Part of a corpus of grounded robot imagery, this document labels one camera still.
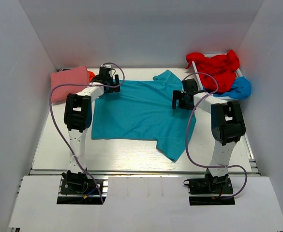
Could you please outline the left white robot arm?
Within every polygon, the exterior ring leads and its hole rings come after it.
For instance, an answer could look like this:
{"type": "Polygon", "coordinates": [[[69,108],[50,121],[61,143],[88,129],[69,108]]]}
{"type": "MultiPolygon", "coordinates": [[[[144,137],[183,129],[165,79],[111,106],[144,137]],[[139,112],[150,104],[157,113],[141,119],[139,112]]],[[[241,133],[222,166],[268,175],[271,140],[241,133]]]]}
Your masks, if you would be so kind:
{"type": "Polygon", "coordinates": [[[89,86],[80,92],[70,93],[66,98],[64,123],[69,134],[70,159],[68,171],[84,173],[85,143],[88,128],[92,123],[92,103],[106,93],[120,92],[119,76],[111,67],[111,63],[103,64],[99,73],[89,86]]]}

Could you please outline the teal t-shirt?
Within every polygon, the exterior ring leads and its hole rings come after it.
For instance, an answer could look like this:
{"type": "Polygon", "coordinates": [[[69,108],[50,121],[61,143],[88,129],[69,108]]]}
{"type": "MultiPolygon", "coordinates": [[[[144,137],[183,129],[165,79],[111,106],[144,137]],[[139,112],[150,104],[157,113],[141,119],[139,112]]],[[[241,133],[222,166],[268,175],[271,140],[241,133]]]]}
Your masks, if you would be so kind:
{"type": "Polygon", "coordinates": [[[174,90],[182,90],[182,82],[169,70],[151,81],[126,80],[120,92],[95,100],[91,138],[156,141],[159,151],[177,161],[196,118],[190,111],[172,109],[174,90]]]}

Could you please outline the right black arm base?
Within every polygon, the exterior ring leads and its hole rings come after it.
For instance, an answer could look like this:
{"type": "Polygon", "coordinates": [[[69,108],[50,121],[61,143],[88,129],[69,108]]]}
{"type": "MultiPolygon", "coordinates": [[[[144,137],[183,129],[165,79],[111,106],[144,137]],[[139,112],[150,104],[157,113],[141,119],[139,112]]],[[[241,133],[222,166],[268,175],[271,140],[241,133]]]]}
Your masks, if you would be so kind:
{"type": "Polygon", "coordinates": [[[190,206],[235,205],[233,187],[229,175],[213,177],[211,173],[203,178],[183,181],[189,190],[190,206]]]}

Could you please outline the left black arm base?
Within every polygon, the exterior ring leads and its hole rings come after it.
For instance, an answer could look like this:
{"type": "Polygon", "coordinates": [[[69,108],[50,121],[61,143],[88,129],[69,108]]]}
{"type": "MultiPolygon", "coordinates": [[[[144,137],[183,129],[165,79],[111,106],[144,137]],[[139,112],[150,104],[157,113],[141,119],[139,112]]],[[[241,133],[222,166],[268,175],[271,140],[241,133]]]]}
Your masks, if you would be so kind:
{"type": "Polygon", "coordinates": [[[93,180],[85,173],[63,172],[57,204],[102,205],[107,196],[107,184],[107,180],[93,180]]]}

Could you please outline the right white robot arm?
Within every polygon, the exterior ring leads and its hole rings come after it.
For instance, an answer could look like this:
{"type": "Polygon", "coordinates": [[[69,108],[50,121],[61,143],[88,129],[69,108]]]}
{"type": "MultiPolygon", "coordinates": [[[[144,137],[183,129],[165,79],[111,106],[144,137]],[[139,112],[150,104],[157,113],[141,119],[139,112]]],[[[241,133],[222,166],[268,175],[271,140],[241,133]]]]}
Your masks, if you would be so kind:
{"type": "Polygon", "coordinates": [[[194,165],[206,168],[212,178],[226,179],[232,152],[246,132],[240,103],[214,97],[199,89],[194,79],[185,79],[182,81],[182,85],[183,90],[173,91],[172,109],[180,108],[191,111],[185,134],[187,157],[193,161],[188,150],[189,130],[195,111],[200,108],[210,114],[211,133],[215,145],[209,165],[201,165],[196,162],[194,165]]]}

